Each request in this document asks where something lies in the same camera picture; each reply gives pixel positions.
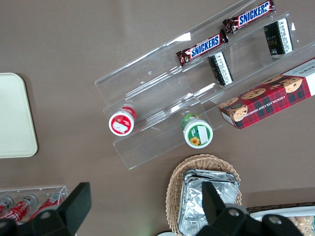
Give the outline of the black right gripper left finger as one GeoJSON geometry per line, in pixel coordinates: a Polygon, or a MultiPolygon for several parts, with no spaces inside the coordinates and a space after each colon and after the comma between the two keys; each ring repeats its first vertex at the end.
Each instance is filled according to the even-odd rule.
{"type": "Polygon", "coordinates": [[[81,182],[57,208],[46,210],[22,225],[12,219],[0,221],[2,236],[73,236],[92,208],[91,186],[81,182]]]}

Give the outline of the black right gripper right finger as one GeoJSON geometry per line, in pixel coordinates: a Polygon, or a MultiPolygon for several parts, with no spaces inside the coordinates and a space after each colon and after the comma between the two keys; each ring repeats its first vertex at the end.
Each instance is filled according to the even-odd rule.
{"type": "Polygon", "coordinates": [[[253,219],[243,207],[226,205],[211,182],[202,183],[202,206],[208,225],[198,236],[301,236],[287,218],[267,214],[261,221],[253,219]]]}

